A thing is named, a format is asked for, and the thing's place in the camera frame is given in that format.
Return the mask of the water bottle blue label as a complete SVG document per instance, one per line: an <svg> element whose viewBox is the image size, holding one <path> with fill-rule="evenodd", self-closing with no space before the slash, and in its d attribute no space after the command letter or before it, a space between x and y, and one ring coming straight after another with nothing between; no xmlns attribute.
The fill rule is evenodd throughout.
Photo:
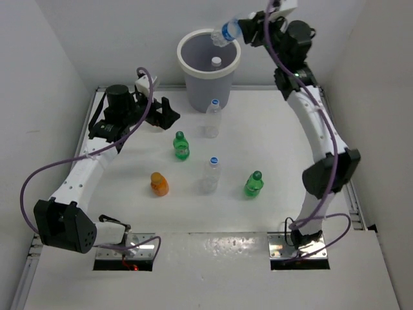
<svg viewBox="0 0 413 310"><path fill-rule="evenodd" d="M210 38L217 47L225 47L241 35L238 18L232 18L221 26L213 29Z"/></svg>

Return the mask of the large clear bottle white cap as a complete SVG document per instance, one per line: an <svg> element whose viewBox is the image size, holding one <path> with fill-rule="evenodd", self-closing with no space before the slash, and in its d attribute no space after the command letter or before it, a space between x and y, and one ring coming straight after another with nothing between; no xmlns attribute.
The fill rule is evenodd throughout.
<svg viewBox="0 0 413 310"><path fill-rule="evenodd" d="M222 59L220 57L213 57L210 62L210 71L217 71L223 68Z"/></svg>

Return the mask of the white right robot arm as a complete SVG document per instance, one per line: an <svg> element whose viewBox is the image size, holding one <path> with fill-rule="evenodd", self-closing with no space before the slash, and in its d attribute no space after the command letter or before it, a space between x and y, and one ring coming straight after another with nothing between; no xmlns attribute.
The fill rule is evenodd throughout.
<svg viewBox="0 0 413 310"><path fill-rule="evenodd" d="M265 47L273 58L276 87L296 114L312 151L314 162L302 173L305 199L299 216L290 224L292 245L299 249L321 238L328 206L350 181L361 154L339 136L307 65L315 29L304 21L288 22L283 16L272 19L263 11L240 19L237 25L246 44Z"/></svg>

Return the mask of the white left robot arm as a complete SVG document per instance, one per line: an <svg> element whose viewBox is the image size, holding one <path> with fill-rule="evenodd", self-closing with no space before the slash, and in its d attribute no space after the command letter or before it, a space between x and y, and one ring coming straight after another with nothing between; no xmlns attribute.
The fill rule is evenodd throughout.
<svg viewBox="0 0 413 310"><path fill-rule="evenodd" d="M145 121L167 130L179 117L168 98L150 99L143 87L134 92L125 85L107 87L88 124L81 159L58 190L34 207L42 243L78 253L97 246L125 249L130 226L107 216L92 221L87 215L90 199L134 127Z"/></svg>

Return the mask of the grey plastic waste bin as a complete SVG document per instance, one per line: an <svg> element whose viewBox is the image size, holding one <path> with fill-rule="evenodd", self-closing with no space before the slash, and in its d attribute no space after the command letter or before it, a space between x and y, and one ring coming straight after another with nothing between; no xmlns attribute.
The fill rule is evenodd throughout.
<svg viewBox="0 0 413 310"><path fill-rule="evenodd" d="M225 108L241 60L237 41L218 47L213 44L211 33L210 28L193 31L177 46L177 60L184 74L188 101L200 113L207 111L213 99L218 99L221 108ZM223 68L210 71L210 62L215 56L222 59Z"/></svg>

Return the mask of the green bottle centre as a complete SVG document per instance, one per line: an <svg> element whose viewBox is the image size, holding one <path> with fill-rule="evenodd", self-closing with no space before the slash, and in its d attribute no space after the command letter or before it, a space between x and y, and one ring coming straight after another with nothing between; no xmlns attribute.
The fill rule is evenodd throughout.
<svg viewBox="0 0 413 310"><path fill-rule="evenodd" d="M190 155L189 143L182 131L177 131L173 140L174 154L177 159L185 161Z"/></svg>

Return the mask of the green bottle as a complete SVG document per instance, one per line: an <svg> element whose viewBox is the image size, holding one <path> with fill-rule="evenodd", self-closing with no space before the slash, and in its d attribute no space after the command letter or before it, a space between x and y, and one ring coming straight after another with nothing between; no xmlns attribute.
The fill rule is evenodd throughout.
<svg viewBox="0 0 413 310"><path fill-rule="evenodd" d="M177 131L173 140L174 154L177 159L185 161L190 155L189 143L182 131Z"/></svg>
<svg viewBox="0 0 413 310"><path fill-rule="evenodd" d="M259 170L254 171L248 178L244 186L244 194L249 198L255 198L261 192L264 186L262 173Z"/></svg>

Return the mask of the clear bottle blue cap rear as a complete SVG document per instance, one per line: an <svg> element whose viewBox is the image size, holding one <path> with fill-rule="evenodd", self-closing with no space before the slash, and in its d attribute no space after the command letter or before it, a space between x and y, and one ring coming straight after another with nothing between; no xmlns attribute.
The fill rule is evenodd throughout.
<svg viewBox="0 0 413 310"><path fill-rule="evenodd" d="M222 109L220 101L213 99L206 110L205 134L208 138L216 138L219 134Z"/></svg>

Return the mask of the clear bottle blue cap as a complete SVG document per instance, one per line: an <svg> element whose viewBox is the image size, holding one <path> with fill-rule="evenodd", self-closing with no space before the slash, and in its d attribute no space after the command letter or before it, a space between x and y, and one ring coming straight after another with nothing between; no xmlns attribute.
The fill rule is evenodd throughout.
<svg viewBox="0 0 413 310"><path fill-rule="evenodd" d="M206 110L205 134L208 138L216 138L219 134L222 109L220 101L213 99Z"/></svg>
<svg viewBox="0 0 413 310"><path fill-rule="evenodd" d="M206 163L201 178L201 189L204 193L211 193L217 189L221 176L221 162L218 157L212 156Z"/></svg>

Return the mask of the orange juice bottle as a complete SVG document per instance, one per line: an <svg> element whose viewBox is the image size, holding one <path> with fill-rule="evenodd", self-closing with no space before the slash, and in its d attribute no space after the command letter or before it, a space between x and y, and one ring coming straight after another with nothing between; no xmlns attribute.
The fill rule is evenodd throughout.
<svg viewBox="0 0 413 310"><path fill-rule="evenodd" d="M165 196L169 192L166 178L159 172L153 172L150 177L150 186L156 196Z"/></svg>

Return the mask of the clear bottle blue cap centre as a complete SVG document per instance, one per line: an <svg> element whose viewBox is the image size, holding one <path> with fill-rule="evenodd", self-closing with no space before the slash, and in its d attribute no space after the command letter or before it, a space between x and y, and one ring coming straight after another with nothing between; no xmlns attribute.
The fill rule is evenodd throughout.
<svg viewBox="0 0 413 310"><path fill-rule="evenodd" d="M201 178L201 189L204 193L211 193L217 189L221 176L221 162L218 157L212 156L206 163Z"/></svg>

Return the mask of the green bottle right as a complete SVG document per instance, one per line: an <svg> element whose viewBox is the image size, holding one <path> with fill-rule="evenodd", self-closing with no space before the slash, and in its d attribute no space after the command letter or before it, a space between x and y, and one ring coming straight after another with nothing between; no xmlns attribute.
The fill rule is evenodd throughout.
<svg viewBox="0 0 413 310"><path fill-rule="evenodd" d="M244 186L244 194L249 198L255 198L261 192L264 186L262 173L259 170L254 171L248 178Z"/></svg>

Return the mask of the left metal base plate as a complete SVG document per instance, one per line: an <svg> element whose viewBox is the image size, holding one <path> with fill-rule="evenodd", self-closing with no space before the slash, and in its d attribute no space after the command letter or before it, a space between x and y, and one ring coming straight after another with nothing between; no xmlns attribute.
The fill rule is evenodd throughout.
<svg viewBox="0 0 413 310"><path fill-rule="evenodd" d="M97 260L153 260L160 249L161 237L152 233L129 232L118 245L97 246Z"/></svg>

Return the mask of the metal base plate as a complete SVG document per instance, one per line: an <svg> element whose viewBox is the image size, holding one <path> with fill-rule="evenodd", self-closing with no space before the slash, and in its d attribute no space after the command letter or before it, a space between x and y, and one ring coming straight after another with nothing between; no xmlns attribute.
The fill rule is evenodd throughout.
<svg viewBox="0 0 413 310"><path fill-rule="evenodd" d="M129 232L118 245L97 246L97 260L153 260L160 249L161 237L152 233Z"/></svg>
<svg viewBox="0 0 413 310"><path fill-rule="evenodd" d="M291 258L302 258L306 254L312 254L307 259L327 259L328 253L325 248L324 236L318 241L311 241L296 249L292 243L290 233L283 232L268 233L268 250L271 260L288 260Z"/></svg>

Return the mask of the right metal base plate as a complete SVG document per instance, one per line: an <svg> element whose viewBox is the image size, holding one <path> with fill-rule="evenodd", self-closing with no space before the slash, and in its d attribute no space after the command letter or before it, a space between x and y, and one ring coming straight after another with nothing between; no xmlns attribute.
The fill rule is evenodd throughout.
<svg viewBox="0 0 413 310"><path fill-rule="evenodd" d="M307 259L327 259L328 253L325 248L324 236L318 241L311 241L296 249L292 243L290 233L283 232L268 233L268 250L271 260L288 260L291 258L302 258L306 254L312 254Z"/></svg>

